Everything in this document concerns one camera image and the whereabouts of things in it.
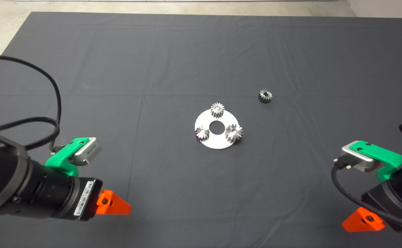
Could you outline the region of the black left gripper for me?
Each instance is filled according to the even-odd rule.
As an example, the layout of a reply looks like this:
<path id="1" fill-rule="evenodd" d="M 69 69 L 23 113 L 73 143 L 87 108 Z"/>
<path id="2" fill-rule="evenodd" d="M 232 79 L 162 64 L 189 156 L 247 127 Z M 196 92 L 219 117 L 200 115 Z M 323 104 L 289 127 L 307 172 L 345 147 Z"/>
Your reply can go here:
<path id="1" fill-rule="evenodd" d="M 70 177 L 71 192 L 63 207 L 63 219 L 89 221 L 95 215 L 129 215 L 132 206 L 112 190 L 102 190 L 103 181 L 93 177 Z"/>

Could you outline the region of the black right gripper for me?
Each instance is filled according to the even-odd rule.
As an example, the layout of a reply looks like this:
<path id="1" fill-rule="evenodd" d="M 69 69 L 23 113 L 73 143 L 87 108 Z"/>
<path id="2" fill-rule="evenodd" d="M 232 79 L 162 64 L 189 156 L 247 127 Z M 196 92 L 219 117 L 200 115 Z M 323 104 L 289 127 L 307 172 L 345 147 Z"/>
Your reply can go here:
<path id="1" fill-rule="evenodd" d="M 402 219 L 402 184 L 385 181 L 361 196 L 363 203 Z M 375 213 L 359 207 L 342 222 L 347 232 L 376 232 L 386 227 L 385 222 Z"/>

